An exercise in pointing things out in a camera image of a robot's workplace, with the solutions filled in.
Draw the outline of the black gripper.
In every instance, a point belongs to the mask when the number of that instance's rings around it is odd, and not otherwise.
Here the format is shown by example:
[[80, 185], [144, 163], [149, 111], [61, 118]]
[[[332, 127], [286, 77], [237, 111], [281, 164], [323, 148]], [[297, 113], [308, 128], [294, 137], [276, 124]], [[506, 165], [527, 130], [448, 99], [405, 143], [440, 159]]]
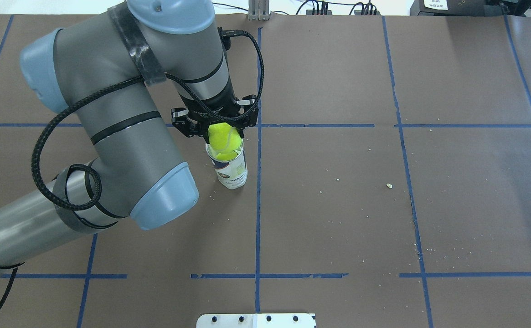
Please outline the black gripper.
[[256, 95], [248, 95], [226, 106], [209, 108], [196, 100], [187, 100], [184, 108], [171, 109], [171, 124], [185, 137], [209, 138], [210, 126], [225, 123], [245, 138], [244, 129], [257, 124], [258, 101]]

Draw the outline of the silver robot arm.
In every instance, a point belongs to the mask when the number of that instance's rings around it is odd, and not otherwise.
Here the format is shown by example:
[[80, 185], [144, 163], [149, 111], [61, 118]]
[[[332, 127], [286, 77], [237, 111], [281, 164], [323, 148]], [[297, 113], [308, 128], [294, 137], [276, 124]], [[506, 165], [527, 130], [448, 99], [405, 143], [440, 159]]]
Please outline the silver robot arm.
[[[261, 94], [234, 95], [226, 52], [238, 36], [260, 48], [247, 31], [220, 29], [214, 10], [209, 0], [126, 0], [23, 49], [23, 77], [56, 116], [31, 155], [36, 191], [0, 208], [0, 277], [122, 218], [148, 230], [194, 207], [194, 178], [147, 88], [173, 81], [185, 106], [172, 125], [186, 137], [208, 143], [213, 124], [256, 124]], [[46, 183], [42, 150], [72, 114], [98, 157]]]

